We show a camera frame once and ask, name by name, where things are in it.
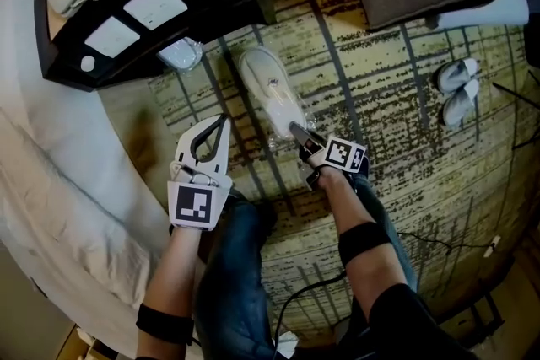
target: blue jeans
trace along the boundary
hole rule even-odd
[[[416,289],[407,254],[366,178],[357,178],[357,191],[370,215],[388,233],[409,286]],[[266,236],[267,228],[252,204],[241,201],[231,208],[195,303],[195,325],[205,360],[272,359],[267,295],[261,282],[261,248]],[[366,328],[361,310],[353,305],[348,339],[364,334]],[[284,359],[279,354],[276,358]]]

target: black cable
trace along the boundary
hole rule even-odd
[[[444,242],[442,240],[424,239],[423,237],[420,237],[419,235],[417,235],[415,233],[406,233],[406,232],[403,232],[403,231],[398,231],[397,233],[399,235],[407,235],[407,236],[410,236],[410,237],[414,237],[415,239],[418,239],[418,240],[420,240],[422,242],[425,242],[425,243],[442,244],[446,248],[448,248],[448,251],[446,252],[447,255],[451,254],[451,252],[455,248],[479,248],[479,249],[492,248],[493,252],[495,252],[495,253],[498,252],[497,250],[495,250],[495,243],[492,243],[492,244],[456,244],[456,245],[451,245],[451,244],[446,243],[446,242]],[[274,350],[273,350],[272,360],[275,360],[276,356],[278,355],[279,327],[281,327],[281,322],[284,319],[285,310],[287,309],[287,306],[289,306],[289,303],[292,302],[293,300],[295,300],[296,298],[298,298],[299,296],[301,296],[303,293],[306,293],[307,291],[310,291],[310,290],[316,289],[316,288],[320,288],[320,287],[325,287],[326,285],[330,285],[330,284],[335,283],[335,282],[339,282],[342,279],[344,279],[346,276],[347,276],[347,272],[344,271],[339,276],[336,276],[336,277],[334,277],[332,279],[327,279],[326,281],[320,281],[320,282],[317,282],[317,283],[313,283],[311,285],[308,285],[307,287],[302,288],[297,293],[294,293],[292,296],[290,296],[287,299],[287,301],[285,302],[285,304],[281,308],[281,313],[279,314],[278,323],[276,325],[276,331],[274,333],[274,340],[275,340],[276,346],[274,347]]]

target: person's hand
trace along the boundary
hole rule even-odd
[[[343,183],[348,185],[347,179],[345,179],[343,172],[339,169],[325,166],[320,168],[320,172],[321,176],[319,177],[318,185],[324,191],[335,185],[342,185]]]

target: white bedsheet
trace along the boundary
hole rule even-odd
[[[0,0],[0,239],[71,320],[134,357],[168,218],[99,95],[40,69],[33,0]]]

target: floor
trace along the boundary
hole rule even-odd
[[[229,173],[236,187],[252,200],[271,200],[278,213],[262,253],[273,312],[291,293],[342,270],[324,196],[304,188],[295,145],[275,139],[237,74],[242,50],[263,44],[283,59],[319,133],[368,147],[370,178],[397,230],[456,246],[447,253],[444,245],[402,237],[432,310],[455,307],[504,266],[537,189],[537,148],[511,150],[536,129],[537,111],[492,86],[538,99],[522,29],[431,32],[410,22],[373,34],[365,31],[360,0],[274,2],[277,24],[207,44],[189,75],[168,73],[100,92],[139,173],[165,204],[175,140],[197,121],[225,112],[234,119]],[[439,123],[446,97],[432,76],[465,56],[481,62],[478,103],[460,126],[447,128]],[[496,234],[501,253],[489,259],[483,248],[465,246],[489,244]],[[315,290],[289,306],[284,328],[303,341],[323,341],[349,313],[350,300],[346,282]]]

